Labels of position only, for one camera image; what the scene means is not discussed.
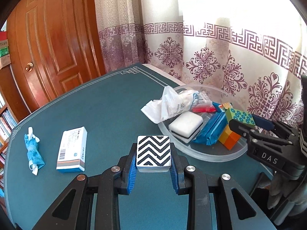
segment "white sponge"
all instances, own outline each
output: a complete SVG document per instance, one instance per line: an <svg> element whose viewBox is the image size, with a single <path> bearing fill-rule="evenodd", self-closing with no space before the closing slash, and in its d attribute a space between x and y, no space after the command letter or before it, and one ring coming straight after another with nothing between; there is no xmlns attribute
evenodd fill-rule
<svg viewBox="0 0 307 230"><path fill-rule="evenodd" d="M184 112L168 125L168 129L175 137L188 143L199 133L203 121L201 116L193 112Z"/></svg>

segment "clear plastic tray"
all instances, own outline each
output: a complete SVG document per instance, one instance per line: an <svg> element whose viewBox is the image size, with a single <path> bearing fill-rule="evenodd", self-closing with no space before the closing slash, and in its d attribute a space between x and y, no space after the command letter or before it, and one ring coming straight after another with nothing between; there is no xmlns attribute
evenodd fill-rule
<svg viewBox="0 0 307 230"><path fill-rule="evenodd" d="M197 91L205 91L208 97L217 103L227 103L231 102L233 107L238 110L244 110L239 102L230 94L226 93L225 91L215 88L209 85L201 85L201 84L189 84L189 85L182 85L179 87L174 88L178 93L182 90L197 90ZM213 114L211 113L199 113L204 119L205 123L211 118ZM165 120L158 124L159 129L161 130L162 134L165 136L170 136L171 142L175 144L175 147L182 151L183 153L194 157L199 160L208 161L208 162L226 162L233 159L238 158L239 156L243 155L248 147L246 144L246 140L244 138L240 138L239 141L235 144L235 146L228 150L222 143L217 141L216 144L207 146L205 144L196 144L194 142L183 143L176 137L174 137L171 132L168 130L168 125L174 121L175 118L171 118Z"/></svg>

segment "door knob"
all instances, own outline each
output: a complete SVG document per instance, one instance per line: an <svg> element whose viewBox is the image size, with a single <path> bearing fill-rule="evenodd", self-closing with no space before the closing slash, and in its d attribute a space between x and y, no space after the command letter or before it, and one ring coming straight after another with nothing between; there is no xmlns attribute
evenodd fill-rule
<svg viewBox="0 0 307 230"><path fill-rule="evenodd" d="M26 70L27 72L31 72L32 69L33 69L33 63L29 62L29 63L26 65L25 70Z"/></svg>

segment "green patterned block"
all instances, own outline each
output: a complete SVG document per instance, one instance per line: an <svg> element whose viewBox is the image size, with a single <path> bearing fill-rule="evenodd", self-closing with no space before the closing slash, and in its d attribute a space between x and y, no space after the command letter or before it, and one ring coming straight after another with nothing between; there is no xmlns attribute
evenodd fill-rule
<svg viewBox="0 0 307 230"><path fill-rule="evenodd" d="M225 114L228 122L231 119L236 119L242 123L247 124L248 126L255 126L253 116L247 112L239 111L234 108L229 108L226 110Z"/></svg>

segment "curtain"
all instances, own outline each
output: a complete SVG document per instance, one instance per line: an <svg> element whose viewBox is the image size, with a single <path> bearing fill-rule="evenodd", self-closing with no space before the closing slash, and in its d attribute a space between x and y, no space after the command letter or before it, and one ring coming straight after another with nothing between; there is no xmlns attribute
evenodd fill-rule
<svg viewBox="0 0 307 230"><path fill-rule="evenodd" d="M306 24L289 0L95 0L106 70L152 64L242 107L302 123Z"/></svg>

